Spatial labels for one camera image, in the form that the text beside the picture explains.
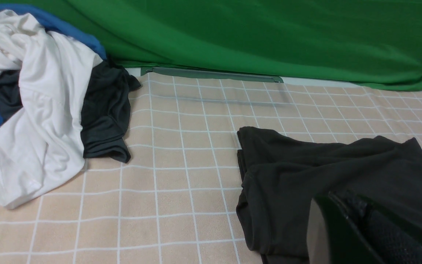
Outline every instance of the white t-shirt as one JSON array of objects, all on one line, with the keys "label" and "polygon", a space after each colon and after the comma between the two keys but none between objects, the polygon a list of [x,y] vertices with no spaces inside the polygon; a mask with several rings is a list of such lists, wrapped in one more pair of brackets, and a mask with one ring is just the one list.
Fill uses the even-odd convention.
[{"label": "white t-shirt", "polygon": [[30,14],[0,12],[0,73],[20,70],[23,108],[0,127],[0,204],[7,209],[64,184],[84,166],[81,110],[102,59]]}]

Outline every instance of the floor mat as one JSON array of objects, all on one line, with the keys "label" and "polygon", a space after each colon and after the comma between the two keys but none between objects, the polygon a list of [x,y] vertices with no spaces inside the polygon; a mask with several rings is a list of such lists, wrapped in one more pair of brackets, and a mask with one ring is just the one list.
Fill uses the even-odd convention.
[{"label": "floor mat", "polygon": [[70,182],[0,207],[0,263],[261,263],[236,216],[240,127],[350,143],[422,144],[422,92],[196,80],[149,73],[130,93],[132,159],[92,159]]}]

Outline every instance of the white grid line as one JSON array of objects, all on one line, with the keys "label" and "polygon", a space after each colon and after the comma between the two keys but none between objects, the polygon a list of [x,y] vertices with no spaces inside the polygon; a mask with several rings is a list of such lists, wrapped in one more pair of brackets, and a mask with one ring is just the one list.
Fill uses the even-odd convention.
[{"label": "white grid line", "polygon": [[118,192],[118,229],[117,229],[117,264],[120,264],[120,247],[122,235],[122,190],[123,190],[123,163],[120,163],[120,179],[119,179],[119,192]]},{"label": "white grid line", "polygon": [[[335,103],[335,100],[333,100],[333,97],[332,97],[332,95],[330,95],[329,93],[328,93],[328,90],[325,88],[325,87],[323,87],[323,89],[325,89],[325,92],[327,92],[327,95],[328,95],[328,97],[330,97],[330,100],[333,102],[333,105],[336,105],[336,103]],[[337,111],[338,111],[338,113],[341,115],[341,116],[343,116],[343,114],[340,112],[340,110],[337,108]],[[345,123],[348,125],[348,127],[349,127],[349,129],[351,130],[351,133],[353,133],[353,135],[355,136],[355,138],[356,138],[356,140],[358,140],[359,139],[359,137],[355,134],[355,132],[354,132],[354,130],[353,130],[353,128],[350,126],[350,124],[345,120],[345,119],[342,119],[343,121],[345,121]]]},{"label": "white grid line", "polygon": [[[221,85],[221,88],[223,88],[222,81],[221,80],[219,80],[219,84]],[[226,93],[223,92],[223,94],[224,94],[224,100],[227,101]],[[237,130],[236,130],[236,126],[234,125],[234,120],[232,119],[231,109],[229,107],[229,104],[226,104],[226,107],[227,107],[227,112],[229,113],[229,119],[231,119],[232,132],[234,134],[234,138],[236,139],[236,142],[237,142],[237,145],[238,145],[238,149],[239,149],[240,148],[240,142],[239,142],[239,138],[237,137]]]},{"label": "white grid line", "polygon": [[[162,84],[162,85],[171,85],[171,84],[166,83],[166,82],[158,82],[158,81],[154,81],[154,80],[149,80],[149,81],[143,82],[143,84],[148,84],[148,83],[158,83],[158,84]],[[306,92],[289,90],[288,85],[290,85],[290,84],[284,84],[284,83],[282,83],[282,84],[286,87],[286,89],[288,89],[289,92],[296,92],[296,93],[299,93],[299,94],[306,94]],[[184,86],[184,87],[196,87],[196,85],[187,85],[187,84],[177,84],[177,85]],[[203,87],[203,88],[217,88],[217,87],[214,87],[214,86],[206,86],[206,85],[201,85],[201,87]],[[264,89],[252,89],[252,88],[242,88],[242,87],[223,87],[223,89],[236,89],[236,90],[246,89],[248,91],[260,91],[260,92],[264,91]],[[267,90],[270,91],[270,92],[279,92],[279,90],[273,90],[273,89],[267,89]],[[329,94],[328,91],[327,91],[327,93],[323,93],[323,92],[310,92],[310,93],[312,95],[327,95],[327,94]],[[362,95],[353,95],[353,96],[364,96],[366,94],[367,93],[365,92]],[[389,95],[381,95],[381,96],[382,97],[385,97],[385,98],[395,98],[395,96],[389,96]]]},{"label": "white grid line", "polygon": [[[149,107],[152,106],[152,97],[151,97],[151,86],[149,85]],[[152,118],[152,108],[151,108],[151,125],[154,125],[154,120]],[[154,129],[151,129],[152,145],[154,146]],[[159,264],[162,264],[162,250],[161,250],[161,241],[160,241],[160,225],[159,225],[159,202],[157,199],[157,177],[156,177],[156,155],[155,149],[152,147],[152,167],[154,174],[154,198],[156,199],[156,224],[157,224],[157,241],[158,241],[158,251],[159,251]]]},{"label": "white grid line", "polygon": [[[147,76],[147,78],[148,78],[148,81],[146,81],[144,83],[147,83],[147,84],[151,84],[153,82],[154,83],[163,83],[163,82],[157,82],[157,81],[149,80],[149,75]],[[136,97],[135,99],[131,99],[131,100],[136,100],[136,99],[139,99],[139,98],[142,98],[142,97],[146,97],[146,96],[149,97],[149,109],[134,110],[134,111],[132,111],[132,113],[140,113],[140,112],[149,111],[149,115],[150,115],[150,118],[151,118],[151,125],[149,125],[149,126],[142,126],[142,125],[132,126],[132,127],[130,127],[130,129],[131,130],[132,129],[136,129],[136,128],[148,128],[148,129],[151,129],[152,142],[151,142],[150,145],[149,144],[132,144],[132,145],[129,145],[129,147],[130,148],[138,148],[138,147],[152,148],[152,159],[153,159],[152,167],[142,166],[142,165],[139,165],[139,164],[125,164],[125,165],[121,164],[119,167],[109,168],[109,169],[87,169],[87,168],[85,168],[84,169],[84,178],[83,178],[83,182],[82,182],[82,192],[81,193],[79,193],[79,192],[70,192],[70,193],[69,192],[51,192],[51,193],[46,194],[47,196],[56,196],[56,195],[80,195],[81,196],[81,205],[80,205],[80,212],[79,212],[78,219],[77,220],[43,220],[43,219],[40,220],[40,211],[41,211],[41,206],[42,206],[42,197],[41,197],[40,198],[40,204],[38,205],[37,216],[36,216],[35,220],[33,220],[33,221],[22,221],[22,222],[6,222],[6,221],[0,221],[0,225],[4,225],[4,224],[34,224],[34,231],[33,231],[33,234],[32,234],[32,240],[31,240],[31,245],[30,245],[29,252],[5,252],[5,253],[0,253],[0,256],[11,255],[11,254],[28,254],[28,261],[27,261],[27,263],[29,263],[30,262],[30,256],[32,256],[32,255],[74,253],[73,254],[73,263],[75,263],[77,251],[92,251],[92,250],[100,250],[100,251],[101,250],[103,250],[103,251],[107,251],[108,250],[108,251],[114,251],[115,250],[117,252],[117,263],[119,263],[120,262],[119,256],[120,256],[120,252],[122,250],[126,250],[126,249],[143,249],[143,248],[150,248],[150,247],[158,247],[159,248],[160,262],[162,262],[162,253],[161,253],[162,246],[165,246],[165,245],[181,245],[181,244],[193,244],[193,245],[196,244],[198,255],[199,255],[199,261],[201,263],[200,244],[203,244],[203,243],[218,243],[218,242],[232,242],[233,243],[233,247],[234,247],[234,251],[235,251],[236,257],[237,257],[237,262],[239,262],[240,261],[240,258],[239,258],[239,255],[238,255],[238,250],[237,250],[237,247],[236,247],[236,242],[244,241],[244,239],[235,239],[235,237],[234,237],[234,232],[233,232],[232,224],[231,224],[231,221],[230,221],[230,214],[233,214],[235,216],[236,215],[236,212],[229,212],[228,211],[227,202],[226,202],[226,196],[224,194],[224,191],[226,191],[226,190],[241,190],[241,187],[223,188],[222,179],[221,179],[221,173],[220,173],[220,169],[223,169],[223,168],[237,169],[238,167],[237,166],[218,166],[218,162],[216,160],[216,153],[215,153],[215,150],[218,150],[218,149],[237,150],[239,148],[238,147],[214,147],[215,144],[213,144],[213,142],[211,141],[211,133],[229,133],[229,132],[232,132],[234,134],[234,137],[236,137],[237,145],[239,145],[239,140],[238,140],[237,135],[235,133],[236,132],[236,127],[234,126],[233,117],[249,117],[249,118],[252,118],[253,117],[253,119],[255,119],[255,122],[256,122],[256,126],[257,127],[260,127],[259,124],[258,124],[258,118],[273,118],[273,119],[274,118],[277,118],[278,121],[279,121],[279,123],[280,123],[280,125],[281,125],[281,128],[283,130],[283,133],[285,135],[287,135],[287,136],[294,136],[294,135],[308,134],[310,136],[310,138],[311,138],[312,141],[314,141],[313,138],[312,138],[312,135],[324,135],[324,134],[331,134],[333,137],[335,137],[335,135],[354,135],[354,137],[356,137],[356,139],[358,139],[358,137],[370,137],[370,136],[376,135],[376,134],[380,134],[380,135],[395,135],[395,137],[397,137],[399,135],[407,135],[408,137],[411,136],[411,135],[413,135],[413,136],[417,136],[417,139],[419,141],[421,141],[421,138],[419,136],[422,136],[422,133],[421,134],[415,134],[414,131],[411,129],[411,127],[408,125],[408,123],[413,124],[414,122],[420,122],[420,123],[422,123],[422,120],[418,116],[419,113],[417,114],[415,112],[416,110],[421,110],[422,111],[422,109],[412,109],[411,106],[410,106],[410,104],[408,104],[405,101],[406,98],[408,98],[408,99],[416,99],[416,100],[418,100],[422,104],[422,98],[419,98],[418,95],[415,94],[415,93],[413,94],[414,98],[413,97],[402,97],[399,93],[397,93],[397,96],[388,96],[388,95],[385,96],[385,95],[378,95],[378,94],[386,94],[385,92],[375,91],[376,93],[374,94],[373,93],[373,90],[365,89],[365,88],[361,87],[360,89],[363,89],[364,90],[364,94],[362,94],[362,95],[350,95],[347,92],[346,89],[343,89],[343,92],[344,92],[343,96],[347,97],[346,99],[349,98],[351,100],[351,102],[353,103],[353,105],[355,105],[355,101],[353,100],[354,98],[358,99],[358,98],[367,97],[367,99],[370,100],[373,103],[373,107],[370,107],[370,106],[365,106],[365,107],[358,107],[358,106],[337,106],[336,105],[336,102],[337,101],[335,101],[333,99],[332,94],[330,94],[328,92],[327,88],[325,88],[325,87],[323,87],[323,89],[325,89],[325,92],[326,93],[318,93],[318,92],[309,92],[308,89],[307,89],[307,87],[305,87],[303,85],[299,85],[299,87],[305,89],[305,92],[300,92],[300,90],[292,91],[291,89],[288,88],[288,85],[284,85],[285,89],[284,89],[283,92],[284,92],[285,95],[288,95],[291,98],[291,104],[295,105],[295,109],[297,110],[299,116],[298,117],[280,117],[280,115],[278,113],[278,110],[282,109],[280,106],[288,105],[288,103],[286,103],[286,102],[283,102],[283,103],[274,102],[273,101],[273,98],[271,97],[271,92],[281,92],[281,91],[280,90],[268,89],[268,87],[267,87],[267,85],[265,83],[263,83],[263,85],[265,86],[265,89],[247,89],[245,87],[245,82],[242,82],[243,88],[239,88],[239,87],[233,88],[233,89],[236,89],[236,90],[244,90],[244,92],[245,92],[245,94],[247,96],[248,101],[239,101],[239,100],[227,100],[225,90],[226,89],[230,89],[232,87],[223,87],[221,80],[219,80],[219,83],[221,85],[220,87],[208,87],[208,86],[200,85],[198,80],[197,80],[197,84],[198,85],[182,85],[182,86],[189,86],[189,87],[194,87],[194,88],[197,87],[198,88],[198,91],[199,91],[200,98],[178,97],[178,95],[177,95],[177,86],[178,86],[178,84],[175,83],[175,78],[174,77],[172,77],[172,81],[173,81],[173,84],[166,84],[168,86],[173,85],[173,87],[174,87],[174,96],[172,96],[172,97],[164,96],[164,95],[154,95],[154,94],[152,94],[152,92],[157,92],[157,89],[154,90],[154,91],[152,91],[151,85],[149,85],[149,87],[148,87],[149,94],[147,94],[147,95],[140,95],[140,96]],[[201,93],[201,89],[202,88],[214,88],[214,89],[218,89],[221,93],[223,93],[224,100],[215,100],[215,99],[206,99],[206,98],[203,98],[203,94]],[[270,101],[271,102],[251,102],[251,100],[250,100],[250,93],[252,91],[259,91],[259,92],[266,91],[266,94],[270,98]],[[294,99],[293,99],[293,96],[291,94],[294,95],[294,97],[297,94],[300,94],[300,95],[309,95],[309,97],[311,98],[313,104],[301,104],[299,102],[295,102]],[[330,98],[330,100],[333,103],[333,105],[323,105],[323,104],[317,105],[315,103],[314,97],[312,95],[328,95],[328,97]],[[390,107],[385,107],[383,105],[377,105],[374,102],[373,97],[382,97],[382,98],[385,98],[385,100],[387,101],[386,104],[390,105]],[[173,100],[175,100],[175,104],[177,106],[177,112],[174,112],[174,111],[163,111],[163,110],[154,110],[154,109],[152,109],[152,102],[153,102],[153,99],[154,98],[167,98],[167,99],[173,99]],[[401,117],[400,115],[398,115],[397,109],[395,107],[393,107],[392,103],[388,100],[388,98],[397,98],[397,99],[401,98],[403,100],[403,102],[407,105],[408,108],[400,108],[398,110],[411,110],[413,112],[414,116],[416,116],[418,118],[418,120],[404,120],[403,117]],[[203,109],[203,114],[181,113],[180,112],[180,108],[179,108],[179,104],[180,104],[180,102],[182,102],[182,100],[188,100],[188,101],[193,100],[193,101],[199,102],[201,104],[201,108]],[[228,115],[225,115],[225,114],[224,115],[209,115],[209,114],[206,114],[206,109],[208,109],[208,107],[205,104],[205,102],[219,102],[219,103],[222,103],[223,104],[223,107],[224,107],[224,104],[226,104]],[[248,114],[247,115],[232,115],[231,108],[230,108],[229,105],[231,103],[234,103],[234,102],[235,103],[239,103],[239,104],[250,105],[250,107],[251,107],[251,113],[253,115],[248,115]],[[257,116],[255,114],[256,113],[255,112],[256,109],[253,108],[253,106],[257,106],[257,105],[272,106],[273,109],[276,112],[276,117]],[[376,109],[377,112],[380,114],[380,116],[383,119],[366,119],[366,116],[365,116],[365,114],[364,114],[363,111],[360,111],[363,119],[301,117],[301,112],[298,109],[298,106],[300,106],[300,105],[310,106],[310,107],[316,107],[316,110],[318,111],[318,113],[320,115],[322,115],[322,112],[321,112],[321,110],[320,110],[319,107],[335,107],[340,112],[341,115],[343,115],[343,114],[341,113],[340,109],[343,109],[343,108],[345,108],[345,109],[354,109],[354,108],[356,108],[356,109],[359,109],[359,110],[362,110],[362,109]],[[167,128],[161,128],[161,127],[154,127],[153,113],[155,113],[155,112],[174,113],[174,114],[177,114],[178,115],[178,120],[179,120],[179,129],[178,130],[174,130],[174,129],[167,129]],[[397,115],[398,115],[398,117],[399,117],[400,120],[393,119],[393,118],[389,118],[389,119],[386,119],[385,118],[384,114],[389,115],[389,113],[392,113],[393,114],[393,112],[396,112],[397,113]],[[204,122],[206,123],[206,130],[200,130],[200,131],[182,130],[181,129],[181,121],[180,121],[180,118],[182,116],[186,116],[186,115],[187,116],[191,116],[192,115],[192,116],[201,116],[201,117],[204,117]],[[230,118],[230,122],[232,124],[232,130],[233,131],[210,131],[209,130],[209,124],[208,124],[207,117],[229,117]],[[295,120],[295,119],[302,120],[303,125],[305,126],[307,132],[286,132],[286,130],[285,130],[284,126],[283,126],[282,120],[288,120],[288,119],[289,120]],[[305,124],[305,120],[308,120],[308,119],[317,119],[317,120],[323,119],[323,121],[325,122],[325,124],[328,127],[329,132],[311,133],[307,129],[306,124]],[[351,130],[351,133],[333,133],[333,131],[331,130],[330,126],[328,125],[328,122],[327,122],[328,120],[345,120],[345,122],[348,124],[348,127]],[[352,127],[350,126],[350,122],[349,122],[350,120],[365,121],[365,122],[367,122],[368,123],[368,126],[372,130],[372,133],[354,133]],[[370,120],[377,120],[377,121],[384,121],[384,122],[386,122],[387,125],[388,125],[388,127],[390,128],[391,132],[375,133],[375,131],[374,131],[373,127],[372,127],[372,126],[375,125],[375,123],[373,123],[372,126],[371,126],[371,124],[369,122]],[[394,121],[394,122],[397,122],[398,124],[402,124],[403,126],[398,127],[400,129],[408,127],[411,130],[411,133],[395,132],[395,130],[392,129],[392,127],[390,126],[390,123],[388,121]],[[165,131],[180,132],[180,136],[181,136],[181,147],[157,147],[157,146],[154,146],[154,130],[155,129],[165,130]],[[205,148],[200,148],[200,147],[185,148],[184,147],[184,142],[183,142],[183,136],[182,136],[183,135],[183,132],[207,133],[211,147],[205,147]],[[184,167],[177,167],[177,168],[156,168],[156,163],[155,163],[155,150],[156,149],[182,150],[182,155],[183,155],[184,162],[185,162],[184,163]],[[211,152],[213,153],[213,158],[214,158],[215,166],[210,166],[210,167],[188,167],[188,163],[186,161],[186,155],[185,155],[185,151],[186,150],[211,150]],[[124,189],[123,186],[122,186],[122,180],[123,180],[122,172],[123,172],[123,169],[124,168],[151,169],[153,171],[153,175],[154,175],[154,190],[132,190],[132,189]],[[186,178],[187,178],[188,188],[186,188],[186,189],[170,189],[170,190],[164,189],[164,190],[159,190],[158,189],[158,186],[157,186],[156,171],[157,170],[176,170],[176,169],[184,170],[186,172]],[[191,169],[217,169],[217,171],[218,171],[218,179],[219,179],[219,186],[220,187],[218,187],[218,188],[191,188],[190,181],[189,181],[189,170],[191,170]],[[87,175],[86,175],[87,171],[89,171],[89,172],[116,172],[117,170],[120,170],[119,189],[113,189],[113,190],[108,190],[108,191],[104,191],[104,192],[88,192],[88,193],[85,193],[85,183],[86,183],[86,178],[87,178]],[[224,205],[225,205],[225,211],[226,212],[196,213],[195,212],[195,209],[194,209],[193,193],[192,193],[192,191],[194,191],[194,190],[219,190],[219,191],[221,191],[221,195],[222,195],[222,198],[223,198],[223,202],[224,202]],[[165,192],[181,192],[181,191],[188,191],[189,192],[189,197],[190,197],[190,201],[191,201],[191,204],[192,204],[192,212],[191,213],[181,213],[181,214],[169,214],[169,215],[168,214],[164,214],[162,216],[159,215],[158,194],[159,193],[165,193]],[[100,195],[100,194],[107,194],[107,193],[113,193],[113,192],[119,192],[119,212],[118,212],[118,216],[103,216],[103,217],[94,217],[94,218],[91,218],[91,219],[82,219],[82,207],[83,207],[83,203],[84,203],[84,197],[86,195]],[[134,192],[134,193],[136,192],[136,193],[145,193],[145,194],[147,194],[147,193],[154,193],[154,195],[155,195],[155,203],[156,203],[155,204],[155,206],[156,206],[156,214],[155,215],[151,215],[151,216],[143,216],[143,217],[122,217],[122,212],[121,212],[121,209],[122,209],[122,194],[125,193],[125,192]],[[198,238],[198,227],[196,225],[196,216],[198,216],[198,215],[226,215],[227,222],[228,222],[228,225],[229,225],[229,228],[230,228],[232,239],[223,239],[223,240],[217,240],[217,241],[199,241],[199,238]],[[160,235],[159,219],[163,219],[163,218],[166,218],[166,217],[175,217],[175,216],[193,216],[193,219],[194,219],[194,228],[195,228],[195,235],[196,235],[194,242],[161,243],[161,240],[160,240],[160,236],[161,235]],[[80,228],[81,223],[89,222],[89,221],[96,221],[96,220],[101,220],[101,219],[117,219],[118,220],[118,229],[117,229],[117,232],[118,232],[117,239],[118,240],[117,240],[117,247],[111,247],[111,248],[110,247],[105,247],[105,248],[91,247],[91,248],[86,248],[86,249],[79,249],[78,248],[78,239],[79,239],[79,228]],[[133,246],[133,247],[121,247],[121,221],[122,220],[131,220],[131,219],[156,219],[157,233],[158,233],[158,242],[157,242],[157,244],[140,245],[140,246]],[[78,224],[77,225],[77,236],[76,236],[74,250],[52,251],[52,252],[32,252],[33,251],[32,250],[32,247],[33,247],[33,244],[34,244],[35,233],[36,233],[36,230],[37,230],[37,224],[38,223],[77,223]]]},{"label": "white grid line", "polygon": [[82,174],[82,190],[81,190],[81,204],[79,206],[79,217],[77,218],[77,228],[76,228],[76,240],[74,243],[74,254],[73,254],[73,264],[76,263],[76,250],[77,245],[79,244],[79,232],[81,231],[81,222],[82,222],[82,209],[84,207],[84,192],[86,189],[86,178],[87,178],[87,166],[88,161],[84,164],[84,173]]},{"label": "white grid line", "polygon": [[[200,82],[198,80],[196,80],[196,81],[198,83],[198,91],[199,91],[200,97],[201,97]],[[206,114],[206,110],[204,110],[204,103],[203,102],[201,102],[201,106],[203,107],[203,114]],[[210,141],[212,157],[214,159],[214,165],[216,167],[218,167],[218,160],[216,159],[216,153],[214,152],[213,143],[212,143],[212,140],[211,140],[211,134],[209,133],[208,118],[206,118],[206,116],[205,116],[204,120],[205,120],[205,123],[206,123],[206,130],[208,130],[208,139]],[[224,209],[226,210],[226,214],[227,214],[227,224],[229,224],[229,231],[231,232],[231,238],[232,238],[232,240],[234,240],[234,231],[232,230],[231,218],[229,217],[229,211],[227,209],[226,196],[224,195],[224,191],[222,190],[221,172],[219,171],[219,169],[216,169],[216,170],[218,171],[218,179],[219,179],[219,186],[221,187],[222,201],[224,202]],[[236,252],[237,263],[240,264],[240,258],[239,258],[239,253],[237,252],[236,242],[233,242],[233,245],[234,245],[234,251]]]},{"label": "white grid line", "polygon": [[[175,77],[172,77],[172,81],[174,82],[174,92],[175,96],[177,97],[177,89],[175,88]],[[181,130],[181,120],[180,120],[180,108],[179,108],[179,100],[176,99],[177,103],[177,111],[179,113],[179,130],[180,130],[180,140],[182,146],[182,154],[183,154],[183,164],[185,166],[185,175],[186,175],[186,184],[188,185],[189,197],[190,197],[190,204],[191,204],[191,212],[193,213],[193,226],[195,228],[195,240],[198,242],[198,226],[196,224],[196,215],[195,215],[195,203],[193,202],[193,195],[191,193],[191,184],[190,184],[190,177],[188,173],[188,163],[186,162],[186,154],[185,154],[185,145],[183,144],[183,133]],[[201,251],[200,245],[196,244],[196,252],[198,253],[198,261],[201,264]]]},{"label": "white grid line", "polygon": [[[304,89],[307,91],[307,94],[309,95],[310,99],[312,100],[312,102],[314,102],[315,108],[317,108],[318,113],[320,114],[320,117],[322,117],[322,112],[320,112],[320,109],[318,108],[317,104],[315,104],[315,100],[313,99],[313,97],[310,95],[310,93],[308,92],[307,88],[303,85]],[[327,121],[322,117],[323,122],[325,123],[325,125],[328,128],[328,131],[330,131],[330,134],[333,137],[333,140],[336,140],[335,135],[333,134],[332,129],[330,128],[330,126],[328,125]]]},{"label": "white grid line", "polygon": [[[293,99],[293,97],[292,97],[292,95],[291,95],[291,92],[289,92],[288,87],[286,87],[286,90],[288,91],[288,95],[289,95],[289,97],[291,97],[291,103],[292,103],[292,104],[296,107],[297,113],[298,113],[298,115],[301,117],[301,115],[300,115],[300,111],[299,111],[299,108],[297,107],[297,104],[295,104],[295,103],[294,103],[294,99]],[[309,132],[309,131],[308,131],[308,129],[307,129],[307,126],[305,125],[305,121],[304,121],[304,119],[302,118],[301,120],[302,120],[302,124],[303,124],[303,125],[304,125],[304,127],[305,127],[305,130],[307,131],[307,133],[304,133],[304,134],[308,134],[308,136],[310,137],[310,140],[312,140],[312,142],[314,142],[314,139],[313,139],[312,135],[310,134],[310,132]]]},{"label": "white grid line", "polygon": [[[181,217],[181,216],[214,216],[214,215],[234,215],[236,212],[211,212],[211,213],[179,213],[179,214],[163,214],[163,215],[150,215],[150,216],[142,216],[142,217],[119,217],[121,220],[141,220],[141,219],[155,219],[155,218],[168,218],[168,217]],[[35,224],[35,223],[54,223],[54,224],[75,224],[78,222],[92,222],[96,220],[111,220],[111,219],[118,219],[117,216],[103,216],[103,217],[93,217],[89,219],[81,219],[81,220],[38,220],[38,221],[1,221],[1,225],[5,224]]]},{"label": "white grid line", "polygon": [[273,102],[273,98],[271,98],[271,95],[270,95],[270,92],[268,92],[268,89],[266,89],[266,93],[268,94],[268,97],[270,98],[270,101],[271,101],[271,103],[273,104],[273,109],[274,109],[274,111],[275,111],[275,113],[276,113],[276,118],[277,118],[277,119],[278,119],[278,121],[280,122],[281,129],[283,130],[284,134],[286,135],[286,130],[284,129],[283,122],[281,122],[280,115],[278,114],[278,110],[276,109],[276,105],[274,104],[274,102]]},{"label": "white grid line", "polygon": [[[183,242],[168,242],[163,244],[150,244],[150,245],[141,245],[141,246],[132,246],[132,247],[121,247],[120,250],[128,250],[128,249],[146,249],[158,246],[171,246],[171,245],[187,245],[187,244],[210,244],[210,243],[223,243],[223,242],[239,242],[244,241],[245,239],[221,239],[221,240],[208,240],[208,241],[183,241]],[[116,247],[86,247],[82,249],[77,249],[77,251],[116,251]],[[72,250],[61,250],[61,251],[47,251],[47,252],[32,252],[33,255],[49,255],[49,254],[65,254],[65,253],[72,253],[75,252]],[[10,256],[10,255],[25,255],[28,252],[1,252],[0,256]]]},{"label": "white grid line", "polygon": [[43,203],[43,196],[40,197],[40,202],[38,202],[37,217],[35,218],[35,224],[34,224],[34,229],[32,233],[32,240],[30,241],[30,250],[29,250],[29,256],[27,257],[27,264],[30,264],[30,257],[32,254],[32,249],[34,247],[35,235],[37,233],[38,220],[40,219],[40,212],[42,211],[42,203]]},{"label": "white grid line", "polygon": [[258,120],[256,120],[255,111],[253,111],[253,105],[252,105],[252,102],[250,101],[250,96],[248,95],[248,92],[245,89],[245,83],[243,81],[241,81],[241,82],[242,82],[242,86],[243,86],[244,91],[245,91],[245,95],[247,96],[247,99],[248,99],[248,104],[250,104],[250,108],[252,110],[253,118],[255,119],[256,127],[260,128],[260,125],[258,124]]},{"label": "white grid line", "polygon": [[[288,91],[288,93],[296,93],[296,94],[305,94],[308,95],[308,93],[306,92],[295,92],[295,91]],[[326,93],[310,93],[311,95],[327,95]],[[170,96],[164,96],[164,95],[141,95],[137,98],[131,98],[130,100],[137,100],[141,97],[144,96],[149,96],[149,97],[157,97],[157,98],[165,98],[165,99],[181,99],[184,101],[196,101],[196,102],[221,102],[221,103],[239,103],[239,104],[261,104],[261,105],[271,105],[270,102],[250,102],[250,101],[241,101],[241,100],[220,100],[220,99],[206,99],[206,98],[188,98],[188,97],[170,97]],[[342,96],[352,96],[352,97],[356,97],[356,96],[360,96],[360,97],[368,97],[369,94],[365,94],[365,95],[342,95]],[[275,102],[275,105],[286,105],[286,102]],[[304,104],[304,103],[297,103],[294,102],[294,104],[296,105],[305,105],[305,106],[315,106],[312,104]],[[342,106],[342,105],[318,105],[318,106],[324,106],[324,107],[338,107],[338,108],[359,108],[359,109],[375,109],[375,106],[357,106],[354,104],[354,106]]]}]

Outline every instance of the green fabric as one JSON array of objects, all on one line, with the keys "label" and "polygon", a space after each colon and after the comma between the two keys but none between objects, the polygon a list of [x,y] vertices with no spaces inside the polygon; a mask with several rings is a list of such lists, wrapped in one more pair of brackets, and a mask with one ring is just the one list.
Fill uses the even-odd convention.
[{"label": "green fabric", "polygon": [[96,36],[124,66],[422,90],[422,0],[5,0]]}]

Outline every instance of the pile of clothes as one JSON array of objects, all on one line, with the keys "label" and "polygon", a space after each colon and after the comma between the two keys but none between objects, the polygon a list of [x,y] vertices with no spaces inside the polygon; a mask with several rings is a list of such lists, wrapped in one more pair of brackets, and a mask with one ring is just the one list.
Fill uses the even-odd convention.
[{"label": "pile of clothes", "polygon": [[0,4],[0,204],[64,184],[84,158],[131,158],[128,93],[141,84],[104,47],[30,5]]},{"label": "pile of clothes", "polygon": [[369,197],[422,230],[422,149],[415,138],[321,144],[255,127],[237,135],[243,190],[236,212],[248,248],[263,263],[308,263],[311,200],[330,192]]}]

